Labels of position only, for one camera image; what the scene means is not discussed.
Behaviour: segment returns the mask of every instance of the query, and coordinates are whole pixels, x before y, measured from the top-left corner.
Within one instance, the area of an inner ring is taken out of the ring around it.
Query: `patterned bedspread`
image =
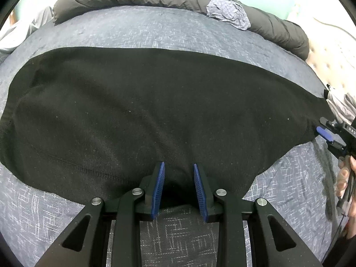
[[[123,6],[88,12],[57,26],[48,22],[26,39],[0,65],[0,113],[10,82],[26,61],[74,46],[202,52],[257,65],[318,97],[324,89],[305,62],[255,33],[186,10]],[[337,171],[337,160],[317,137],[256,177],[244,198],[266,198],[322,259],[338,221],[333,194]],[[21,183],[0,165],[0,232],[24,267],[36,264],[82,207]],[[143,266],[215,266],[217,239],[218,225],[204,224],[198,210],[161,210],[156,221],[141,223]],[[246,246],[252,266],[248,237]],[[107,266],[110,258],[109,248]]]

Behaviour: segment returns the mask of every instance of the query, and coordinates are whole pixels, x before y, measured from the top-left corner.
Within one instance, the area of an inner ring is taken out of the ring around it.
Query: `cable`
[[[336,232],[335,232],[335,234],[334,234],[334,236],[332,238],[330,246],[329,246],[328,250],[326,251],[326,253],[325,253],[324,257],[323,257],[322,263],[325,261],[326,257],[329,255],[330,251],[332,250],[332,248],[334,247],[336,241],[338,240],[339,233],[341,232],[342,221],[344,220],[345,217],[347,217],[347,216],[346,215],[342,216],[340,224],[339,224],[338,228],[336,229]]]

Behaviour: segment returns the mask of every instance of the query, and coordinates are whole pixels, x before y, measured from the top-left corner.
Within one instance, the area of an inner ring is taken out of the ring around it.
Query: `finger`
[[[350,157],[350,165],[353,171],[356,172],[356,159],[354,159],[352,156]]]
[[[356,201],[352,200],[351,201],[351,206],[350,206],[350,210],[348,212],[348,216],[351,217],[356,217]]]
[[[339,171],[338,176],[336,177],[336,181],[339,183],[341,180],[347,180],[349,176],[348,169],[344,168],[341,171]]]
[[[341,198],[342,198],[343,192],[341,192],[341,191],[336,191],[335,195],[336,195],[337,197],[341,197]]]
[[[339,157],[338,166],[339,166],[339,169],[342,169],[345,166],[345,158],[344,157]]]
[[[348,233],[346,239],[351,239],[356,235],[356,222],[354,217],[350,217],[348,220]]]
[[[336,190],[337,191],[343,191],[346,189],[346,187],[348,186],[348,184],[346,183],[346,181],[340,181],[336,184]]]

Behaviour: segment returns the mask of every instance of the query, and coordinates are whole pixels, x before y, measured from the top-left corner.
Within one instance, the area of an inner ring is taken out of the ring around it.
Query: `crumpled cloth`
[[[346,122],[351,125],[356,116],[356,97],[347,93],[343,95],[335,88],[327,85],[324,97],[329,104],[338,123]]]
[[[50,6],[42,9],[32,20],[21,19],[0,36],[0,64],[33,32],[52,20],[53,10]]]
[[[206,10],[208,17],[227,22],[237,29],[247,30],[251,27],[242,5],[233,0],[210,0]]]

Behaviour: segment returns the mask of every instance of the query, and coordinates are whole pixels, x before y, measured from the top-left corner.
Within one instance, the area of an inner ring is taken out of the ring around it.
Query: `bed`
[[[338,13],[333,19],[330,11]],[[300,0],[287,20],[300,25],[309,38],[306,62],[325,86],[356,94],[356,26],[339,0]]]
[[[26,61],[74,46],[207,53],[257,65],[317,97],[325,89],[303,60],[256,33],[183,9],[122,6],[88,12],[56,26],[48,22],[33,33],[0,65],[1,111],[8,86]],[[266,198],[321,260],[338,224],[333,188],[337,172],[337,160],[317,137],[294,147],[256,177],[244,199]],[[21,183],[0,166],[0,232],[24,266],[34,266],[82,208]],[[204,224],[196,209],[161,210],[158,220],[141,223],[143,266],[215,266],[217,238],[218,226]],[[252,266],[248,237],[246,246]]]

